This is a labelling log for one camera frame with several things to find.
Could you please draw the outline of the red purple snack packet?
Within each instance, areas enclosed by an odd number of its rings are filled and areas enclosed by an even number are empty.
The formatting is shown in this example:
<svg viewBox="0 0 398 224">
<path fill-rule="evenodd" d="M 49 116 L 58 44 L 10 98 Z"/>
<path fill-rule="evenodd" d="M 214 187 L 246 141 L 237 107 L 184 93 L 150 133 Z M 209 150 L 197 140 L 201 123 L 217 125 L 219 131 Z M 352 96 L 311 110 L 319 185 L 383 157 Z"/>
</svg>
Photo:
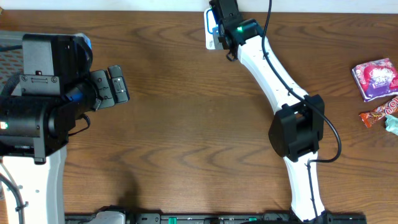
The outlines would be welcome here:
<svg viewBox="0 0 398 224">
<path fill-rule="evenodd" d="M 364 102 L 397 95 L 397 69 L 389 58 L 359 64 L 351 73 Z"/>
</svg>

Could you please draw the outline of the orange Top chocolate bar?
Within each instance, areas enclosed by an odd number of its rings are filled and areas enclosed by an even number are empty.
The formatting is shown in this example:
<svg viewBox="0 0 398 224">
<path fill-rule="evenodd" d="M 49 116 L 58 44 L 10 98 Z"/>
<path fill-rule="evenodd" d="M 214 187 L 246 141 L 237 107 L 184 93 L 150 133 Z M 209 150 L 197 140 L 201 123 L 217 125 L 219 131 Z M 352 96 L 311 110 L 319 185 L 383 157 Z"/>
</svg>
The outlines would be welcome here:
<svg viewBox="0 0 398 224">
<path fill-rule="evenodd" d="M 387 115 L 397 112 L 397 97 L 392 98 L 387 103 L 377 107 L 376 109 L 361 113 L 359 117 L 363 121 L 365 127 L 370 128 L 374 123 Z"/>
</svg>

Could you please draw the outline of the teal snack packet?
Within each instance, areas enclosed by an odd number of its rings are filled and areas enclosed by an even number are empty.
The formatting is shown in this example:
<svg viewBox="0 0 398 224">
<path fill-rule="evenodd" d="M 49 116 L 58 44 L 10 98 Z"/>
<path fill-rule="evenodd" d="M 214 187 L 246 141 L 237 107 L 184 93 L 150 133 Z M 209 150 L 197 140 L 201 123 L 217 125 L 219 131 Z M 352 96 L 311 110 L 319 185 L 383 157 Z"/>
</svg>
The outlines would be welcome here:
<svg viewBox="0 0 398 224">
<path fill-rule="evenodd" d="M 393 115 L 386 115 L 386 131 L 398 135 L 398 118 Z"/>
</svg>

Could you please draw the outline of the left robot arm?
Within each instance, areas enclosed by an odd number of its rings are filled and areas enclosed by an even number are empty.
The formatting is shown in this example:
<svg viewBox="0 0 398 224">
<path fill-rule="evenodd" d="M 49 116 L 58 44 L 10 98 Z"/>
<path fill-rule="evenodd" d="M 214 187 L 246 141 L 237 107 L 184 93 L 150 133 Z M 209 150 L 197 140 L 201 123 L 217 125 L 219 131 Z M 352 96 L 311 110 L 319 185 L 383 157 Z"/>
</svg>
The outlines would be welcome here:
<svg viewBox="0 0 398 224">
<path fill-rule="evenodd" d="M 76 121 L 129 99 L 118 66 L 92 71 L 82 34 L 25 34 L 23 71 L 1 92 L 1 184 L 9 223 L 64 223 L 63 171 Z"/>
</svg>

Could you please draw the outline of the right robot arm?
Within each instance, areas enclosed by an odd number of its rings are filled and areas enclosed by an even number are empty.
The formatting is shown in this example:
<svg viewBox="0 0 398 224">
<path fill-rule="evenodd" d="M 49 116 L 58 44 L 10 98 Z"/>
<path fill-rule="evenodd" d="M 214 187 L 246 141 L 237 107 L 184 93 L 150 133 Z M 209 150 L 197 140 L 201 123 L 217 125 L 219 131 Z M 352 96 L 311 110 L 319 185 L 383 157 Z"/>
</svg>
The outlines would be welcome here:
<svg viewBox="0 0 398 224">
<path fill-rule="evenodd" d="M 228 60 L 239 60 L 255 78 L 273 110 L 268 136 L 283 158 L 292 191 L 291 210 L 301 222 L 314 221 L 325 208 L 319 194 L 317 159 L 323 137 L 323 119 L 305 103 L 323 110 L 318 95 L 309 96 L 287 73 L 275 56 L 266 33 L 255 19 L 245 20 L 236 1 L 210 1 L 217 31 L 215 42 L 228 51 Z"/>
</svg>

